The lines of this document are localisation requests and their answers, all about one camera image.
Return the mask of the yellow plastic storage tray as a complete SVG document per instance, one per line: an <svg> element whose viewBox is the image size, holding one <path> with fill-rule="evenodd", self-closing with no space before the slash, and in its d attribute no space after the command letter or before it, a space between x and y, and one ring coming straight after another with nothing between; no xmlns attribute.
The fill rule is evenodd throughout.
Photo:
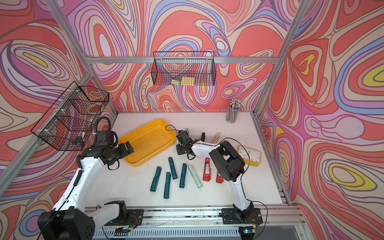
<svg viewBox="0 0 384 240"><path fill-rule="evenodd" d="M153 120L119 138L119 143L129 142L134 152L124 158L132 167L139 167L173 146L175 132L167 131L162 119Z"/></svg>

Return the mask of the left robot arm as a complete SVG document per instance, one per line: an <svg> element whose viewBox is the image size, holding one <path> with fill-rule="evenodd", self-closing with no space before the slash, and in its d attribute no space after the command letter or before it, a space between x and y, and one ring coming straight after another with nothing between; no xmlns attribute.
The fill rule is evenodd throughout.
<svg viewBox="0 0 384 240"><path fill-rule="evenodd" d="M40 237L45 240L90 240L105 224L124 223L128 212L124 201L112 201L87 214L86 203L94 182L104 166L110 167L134 153L129 142L118 142L113 131L96 132L94 143L76 157L75 176L49 212L38 218Z"/></svg>

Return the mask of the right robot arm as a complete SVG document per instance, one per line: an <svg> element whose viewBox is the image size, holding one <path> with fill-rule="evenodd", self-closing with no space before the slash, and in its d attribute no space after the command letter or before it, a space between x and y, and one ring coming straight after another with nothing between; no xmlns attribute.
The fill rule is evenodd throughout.
<svg viewBox="0 0 384 240"><path fill-rule="evenodd" d="M234 197L235 216L238 221L245 220L252 214L254 204L248 199L246 189L243 186L242 177L245 170L245 161L235 150L232 144L226 140L218 144L210 144L201 140L192 140L187 131L177 130L176 138L178 155L186 154L187 157L210 158L219 175L229 182Z"/></svg>

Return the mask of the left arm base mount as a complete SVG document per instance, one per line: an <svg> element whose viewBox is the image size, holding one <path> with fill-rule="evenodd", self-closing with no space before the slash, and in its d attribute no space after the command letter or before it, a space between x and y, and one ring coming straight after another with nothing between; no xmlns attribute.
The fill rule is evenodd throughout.
<svg viewBox="0 0 384 240"><path fill-rule="evenodd" d="M144 210L127 209L126 213L120 214L116 219L109 221L105 226L129 226L137 227L142 224Z"/></svg>

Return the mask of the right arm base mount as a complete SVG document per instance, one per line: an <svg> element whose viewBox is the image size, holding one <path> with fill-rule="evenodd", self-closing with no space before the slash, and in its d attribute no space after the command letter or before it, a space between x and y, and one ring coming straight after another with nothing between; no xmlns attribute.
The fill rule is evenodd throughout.
<svg viewBox="0 0 384 240"><path fill-rule="evenodd" d="M264 223L261 211L259 208L253 208L250 212L243 213L235 208L223 208L219 212L219 216L223 220L224 225L256 225Z"/></svg>

